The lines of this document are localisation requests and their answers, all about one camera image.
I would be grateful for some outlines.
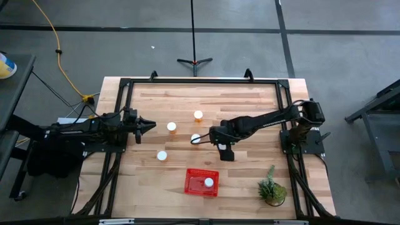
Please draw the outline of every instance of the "concrete floor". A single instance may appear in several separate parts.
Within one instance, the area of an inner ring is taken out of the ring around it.
[[[57,25],[190,27],[190,4],[185,0],[38,3]],[[281,0],[281,4],[288,29],[400,29],[400,2],[395,0]],[[194,7],[199,28],[279,28],[273,0],[202,0],[195,1]],[[46,21],[31,1],[15,0],[0,12],[0,23]],[[176,58],[191,59],[189,33],[59,32],[59,36],[62,64],[86,94],[99,92],[104,76],[149,76],[153,70],[160,76],[191,76],[190,68],[176,62]],[[288,77],[280,34],[201,33],[196,38],[197,58],[214,58],[199,70],[199,76],[241,77],[251,68],[256,77]],[[365,176],[382,168],[364,124],[348,125],[343,119],[400,78],[400,36],[289,35],[288,39],[296,77],[306,79],[310,96],[324,110],[326,122],[321,130],[332,132],[325,148],[337,215],[400,223],[400,189],[394,181],[364,182]],[[2,51],[35,54],[36,73],[76,103],[79,96],[56,66],[55,48],[52,32],[0,31]],[[36,124],[50,124],[69,111],[31,77],[16,114]],[[8,193],[18,166],[11,161],[0,182],[0,220],[69,212],[78,170],[66,179],[35,177],[29,197],[14,202]]]

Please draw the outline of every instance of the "red basket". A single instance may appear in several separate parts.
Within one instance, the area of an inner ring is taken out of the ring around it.
[[[206,187],[204,181],[211,178],[214,181],[213,187]],[[185,180],[185,193],[200,196],[217,197],[218,195],[218,171],[205,169],[187,169]]]

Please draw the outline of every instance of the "wooden tabletop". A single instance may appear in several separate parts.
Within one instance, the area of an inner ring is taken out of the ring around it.
[[[120,77],[105,77],[97,113],[113,112]],[[304,79],[290,79],[292,100],[308,99]],[[129,135],[122,155],[116,188],[113,217],[130,218],[224,218],[292,219],[295,218],[288,164],[281,152],[280,125],[261,129],[232,147],[234,162],[219,160],[211,144],[190,144],[192,134],[206,134],[222,119],[257,116],[278,109],[275,87],[268,84],[135,84],[131,107],[157,126],[136,144]],[[193,112],[201,110],[202,122],[194,122]],[[169,134],[166,124],[175,122],[177,133]],[[160,150],[168,161],[156,159]],[[103,153],[85,160],[79,198],[74,211],[80,210],[99,184]],[[304,155],[309,187],[332,214],[335,214],[324,164],[314,155]],[[286,187],[287,198],[280,207],[260,200],[257,183],[275,165],[274,180]],[[218,197],[184,194],[187,168],[219,171]],[[303,192],[300,191],[305,212]]]

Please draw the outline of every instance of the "potted plant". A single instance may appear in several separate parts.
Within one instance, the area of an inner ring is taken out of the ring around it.
[[[285,201],[288,192],[285,187],[274,182],[274,169],[275,165],[272,165],[268,171],[267,178],[258,183],[258,193],[268,205],[280,206]]]

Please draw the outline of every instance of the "plant pot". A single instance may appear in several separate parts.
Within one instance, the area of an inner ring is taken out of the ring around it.
[[[286,198],[286,188],[280,186],[279,184],[275,183],[274,186],[274,190],[275,191],[279,191],[281,193],[281,197],[268,197],[267,199],[265,199],[265,203],[267,203],[270,206],[280,206],[283,204],[283,202],[285,201]]]

